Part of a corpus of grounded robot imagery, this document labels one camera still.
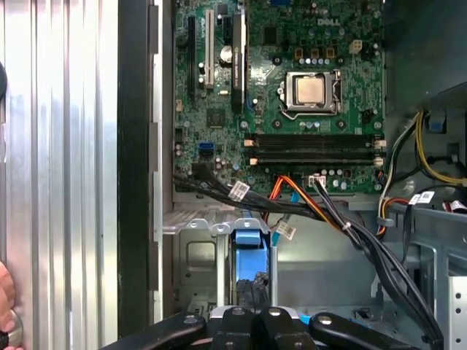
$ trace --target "blue sata port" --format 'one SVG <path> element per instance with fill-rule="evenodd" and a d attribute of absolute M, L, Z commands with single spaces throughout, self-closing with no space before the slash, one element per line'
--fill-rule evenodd
<path fill-rule="evenodd" d="M 214 155 L 214 142 L 200 142 L 198 144 L 198 153 L 203 157 Z"/>

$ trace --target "motherboard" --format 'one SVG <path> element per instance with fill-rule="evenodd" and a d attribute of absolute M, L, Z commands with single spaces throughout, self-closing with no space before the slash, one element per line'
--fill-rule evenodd
<path fill-rule="evenodd" d="M 380 0 L 177 0 L 174 167 L 271 191 L 378 193 Z"/>

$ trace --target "white cable tag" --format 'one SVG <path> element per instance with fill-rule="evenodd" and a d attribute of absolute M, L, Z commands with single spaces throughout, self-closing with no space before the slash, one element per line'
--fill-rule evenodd
<path fill-rule="evenodd" d="M 236 202 L 240 202 L 249 190 L 250 186 L 241 181 L 237 181 L 228 194 L 228 197 L 232 198 Z"/>
<path fill-rule="evenodd" d="M 291 227 L 288 223 L 283 222 L 282 220 L 279 222 L 279 226 L 277 226 L 276 232 L 280 235 L 283 235 L 289 241 L 292 241 L 293 235 L 297 231 L 296 228 Z"/>
<path fill-rule="evenodd" d="M 464 206 L 460 201 L 453 201 L 451 202 L 451 210 L 467 210 L 467 206 Z"/>
<path fill-rule="evenodd" d="M 410 200 L 409 205 L 414 206 L 415 204 L 417 204 L 418 198 L 420 198 L 420 196 L 421 195 L 414 195 L 412 199 Z"/>
<path fill-rule="evenodd" d="M 433 198 L 434 195 L 435 195 L 434 191 L 426 191 L 422 193 L 420 198 L 418 198 L 417 203 L 428 204 L 431 202 L 431 198 Z"/>

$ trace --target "blue drive bracket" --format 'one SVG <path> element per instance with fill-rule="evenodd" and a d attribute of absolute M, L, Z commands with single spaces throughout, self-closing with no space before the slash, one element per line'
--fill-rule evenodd
<path fill-rule="evenodd" d="M 242 211 L 244 218 L 251 218 L 249 211 Z M 236 280 L 253 281 L 257 272 L 268 272 L 268 247 L 259 230 L 235 231 Z"/>

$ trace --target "ram slot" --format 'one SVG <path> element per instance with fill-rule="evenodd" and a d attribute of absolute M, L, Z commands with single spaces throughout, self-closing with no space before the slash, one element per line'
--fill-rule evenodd
<path fill-rule="evenodd" d="M 366 135 L 246 135 L 244 145 L 246 148 L 265 150 L 307 150 L 322 149 L 345 150 L 345 149 L 368 149 L 372 150 L 373 136 Z"/>
<path fill-rule="evenodd" d="M 188 97 L 195 99 L 195 76 L 196 76 L 196 21 L 193 16 L 188 17 Z"/>
<path fill-rule="evenodd" d="M 206 10 L 206 88 L 214 87 L 214 10 Z"/>
<path fill-rule="evenodd" d="M 309 165 L 347 165 L 372 166 L 372 152 L 256 152 L 250 156 L 250 165 L 309 164 Z"/>

